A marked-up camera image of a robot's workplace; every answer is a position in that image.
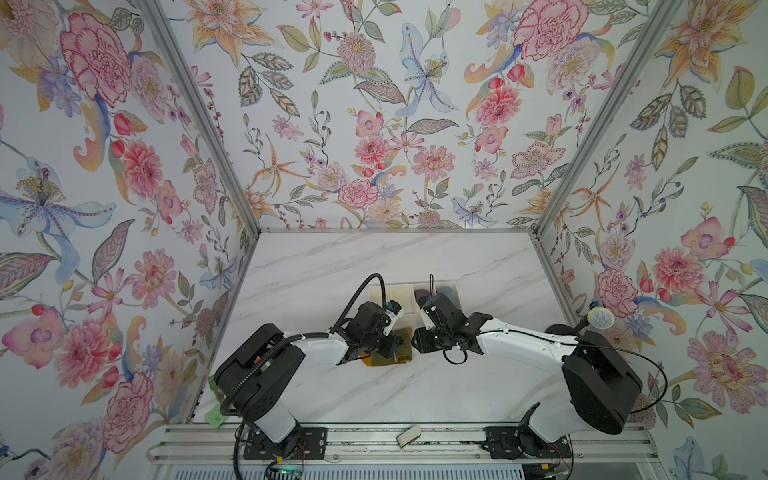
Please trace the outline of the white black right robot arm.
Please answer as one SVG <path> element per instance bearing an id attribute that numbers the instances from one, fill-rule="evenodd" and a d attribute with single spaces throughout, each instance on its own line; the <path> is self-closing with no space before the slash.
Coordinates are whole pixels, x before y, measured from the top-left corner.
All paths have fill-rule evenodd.
<path id="1" fill-rule="evenodd" d="M 565 386 L 563 396 L 529 407 L 519 422 L 526 434 L 551 444 L 581 431 L 623 432 L 642 382 L 602 335 L 577 334 L 570 328 L 542 333 L 484 313 L 467 316 L 442 294 L 417 305 L 424 325 L 414 332 L 411 344 L 420 353 L 459 349 L 508 358 Z"/>

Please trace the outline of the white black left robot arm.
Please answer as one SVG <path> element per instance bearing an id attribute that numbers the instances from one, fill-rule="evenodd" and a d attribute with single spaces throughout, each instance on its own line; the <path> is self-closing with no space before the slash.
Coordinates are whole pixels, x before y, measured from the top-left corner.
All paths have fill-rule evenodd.
<path id="1" fill-rule="evenodd" d="M 329 331 L 288 335 L 272 323 L 259 327 L 214 374 L 223 394 L 220 414 L 240 418 L 275 446 L 297 436 L 299 422 L 281 396 L 299 368 L 393 357 L 403 343 L 392 332 L 402 315 L 394 300 L 382 306 L 368 301 Z"/>

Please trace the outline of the green striped sock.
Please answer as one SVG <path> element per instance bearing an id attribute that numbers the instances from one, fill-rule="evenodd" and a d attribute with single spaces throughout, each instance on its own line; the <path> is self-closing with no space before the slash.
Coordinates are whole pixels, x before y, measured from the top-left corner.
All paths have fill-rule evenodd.
<path id="1" fill-rule="evenodd" d="M 406 364 L 413 359 L 413 337 L 411 327 L 399 328 L 390 332 L 379 349 L 364 355 L 361 360 L 368 367 L 383 367 Z"/>

